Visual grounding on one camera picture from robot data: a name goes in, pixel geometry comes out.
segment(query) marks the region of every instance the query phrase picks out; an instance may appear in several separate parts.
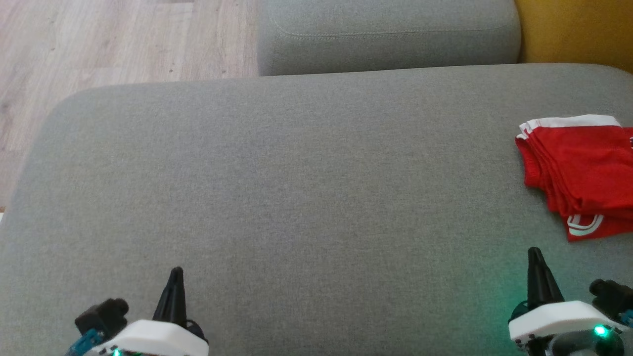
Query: floor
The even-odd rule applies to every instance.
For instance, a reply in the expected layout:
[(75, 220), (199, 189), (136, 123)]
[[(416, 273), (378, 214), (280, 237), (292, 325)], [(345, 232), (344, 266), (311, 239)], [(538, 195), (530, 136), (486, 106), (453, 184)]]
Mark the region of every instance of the floor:
[(65, 97), (257, 76), (258, 1), (0, 0), (0, 210), (42, 121)]

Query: glowing green light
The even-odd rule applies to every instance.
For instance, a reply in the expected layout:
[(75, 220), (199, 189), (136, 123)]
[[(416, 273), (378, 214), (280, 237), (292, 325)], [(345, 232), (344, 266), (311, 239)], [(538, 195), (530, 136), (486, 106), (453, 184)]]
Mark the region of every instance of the glowing green light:
[(604, 336), (604, 335), (606, 335), (606, 328), (604, 326), (602, 326), (602, 325), (598, 325), (598, 326), (594, 327), (594, 332), (598, 336)]

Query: gray cushion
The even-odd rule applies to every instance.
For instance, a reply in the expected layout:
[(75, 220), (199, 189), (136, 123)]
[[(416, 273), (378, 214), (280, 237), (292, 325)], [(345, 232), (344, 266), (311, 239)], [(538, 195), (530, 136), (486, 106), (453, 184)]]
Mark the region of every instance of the gray cushion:
[(266, 0), (261, 75), (516, 63), (513, 0)]
[(170, 268), (212, 355), (507, 355), (542, 248), (569, 300), (633, 285), (631, 235), (570, 244), (523, 185), (531, 118), (633, 125), (633, 77), (505, 65), (106, 87), (42, 128), (0, 231), (0, 354), (61, 352)]

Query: folded garment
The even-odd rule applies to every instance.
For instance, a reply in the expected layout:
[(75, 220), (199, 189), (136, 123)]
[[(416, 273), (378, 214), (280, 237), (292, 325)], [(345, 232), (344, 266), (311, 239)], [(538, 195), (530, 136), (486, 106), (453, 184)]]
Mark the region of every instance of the folded garment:
[(546, 193), (569, 241), (633, 231), (633, 128), (603, 115), (542, 118), (520, 128), (525, 184)]

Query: mustard yellow fabric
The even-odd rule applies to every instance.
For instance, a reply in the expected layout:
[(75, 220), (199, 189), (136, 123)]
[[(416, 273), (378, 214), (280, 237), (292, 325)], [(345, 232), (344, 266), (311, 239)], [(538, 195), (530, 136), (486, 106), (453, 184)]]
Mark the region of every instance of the mustard yellow fabric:
[(597, 63), (633, 73), (633, 0), (515, 0), (521, 61)]

